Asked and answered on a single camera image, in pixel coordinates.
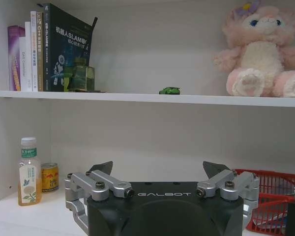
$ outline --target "beverage can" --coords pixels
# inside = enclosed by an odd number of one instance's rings
[[[59,171],[57,163],[41,165],[42,191],[50,192],[59,188]]]

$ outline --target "red plastic basket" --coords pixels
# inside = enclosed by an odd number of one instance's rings
[[[295,175],[272,171],[236,170],[256,173],[260,178],[259,207],[247,226],[250,231],[284,236],[288,203],[294,203]]]

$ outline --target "green toy car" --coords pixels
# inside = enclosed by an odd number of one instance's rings
[[[167,87],[161,90],[159,94],[180,95],[180,90],[175,87]]]

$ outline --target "book cover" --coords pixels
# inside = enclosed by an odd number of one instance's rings
[[[37,12],[37,81],[38,91],[44,91],[43,13]]]
[[[32,73],[32,84],[33,91],[38,91],[38,79],[37,79],[37,12],[30,12],[30,31],[31,31],[31,73]]]
[[[63,91],[64,66],[73,66],[78,57],[89,64],[92,26],[50,3],[44,4],[44,22],[45,90]]]
[[[20,37],[20,84],[21,91],[28,91],[26,78],[26,38]]]
[[[21,91],[20,85],[20,37],[25,29],[19,26],[8,27],[9,80],[11,91]]]
[[[33,91],[32,73],[31,73],[31,31],[30,22],[25,22],[25,40],[26,40],[26,81],[27,91]]]

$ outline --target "plastic bottle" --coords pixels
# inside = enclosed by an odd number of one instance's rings
[[[28,206],[37,204],[41,200],[41,165],[37,158],[36,138],[22,138],[21,145],[18,197],[20,206]]]

